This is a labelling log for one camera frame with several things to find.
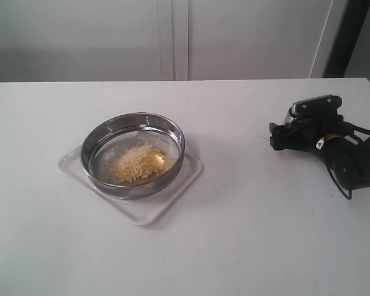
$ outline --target grated food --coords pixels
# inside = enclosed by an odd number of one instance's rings
[[[165,160],[165,154],[149,144],[136,146],[124,152],[114,161],[113,177],[122,183],[159,175],[165,167]]]

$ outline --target clear plastic tray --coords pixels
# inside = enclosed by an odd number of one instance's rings
[[[121,211],[134,225],[145,226],[155,221],[166,208],[185,190],[202,171],[199,159],[184,154],[184,163],[176,179],[162,191],[136,200],[121,200],[98,190],[89,180],[80,162],[81,147],[71,151],[58,163],[65,173],[93,193]]]

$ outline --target cabinet door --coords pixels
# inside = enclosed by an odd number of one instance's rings
[[[0,0],[0,81],[172,80],[170,0]]]
[[[314,66],[318,70],[312,76],[318,76],[346,3],[175,1],[189,3],[185,13],[189,13],[187,76],[191,80],[308,78]]]

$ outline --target white table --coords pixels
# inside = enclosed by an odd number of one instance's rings
[[[270,148],[291,104],[343,98],[370,128],[365,79],[0,84],[0,295],[368,295],[370,188]],[[203,175],[140,228],[58,172],[99,123],[166,115]]]

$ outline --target sieve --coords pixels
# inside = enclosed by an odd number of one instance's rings
[[[165,154],[165,169],[145,179],[119,183],[113,164],[133,147],[150,145]],[[86,137],[81,164],[99,190],[120,199],[137,199],[167,187],[178,175],[184,159],[185,138],[170,119],[152,113],[129,113],[103,122]]]

